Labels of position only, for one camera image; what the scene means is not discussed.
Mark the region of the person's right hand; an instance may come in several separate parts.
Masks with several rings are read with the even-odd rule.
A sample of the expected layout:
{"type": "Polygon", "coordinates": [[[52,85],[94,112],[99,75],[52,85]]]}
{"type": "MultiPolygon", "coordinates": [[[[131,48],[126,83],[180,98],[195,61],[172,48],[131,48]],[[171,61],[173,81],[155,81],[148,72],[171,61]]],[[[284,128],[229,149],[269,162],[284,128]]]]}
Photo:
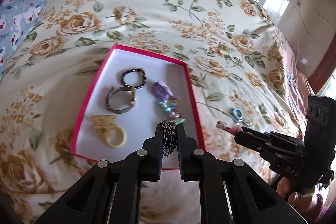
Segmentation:
{"type": "Polygon", "coordinates": [[[311,188],[306,193],[298,193],[292,188],[291,181],[287,178],[282,178],[277,184],[276,192],[286,199],[303,217],[311,217],[318,205],[316,189],[311,188]]]}

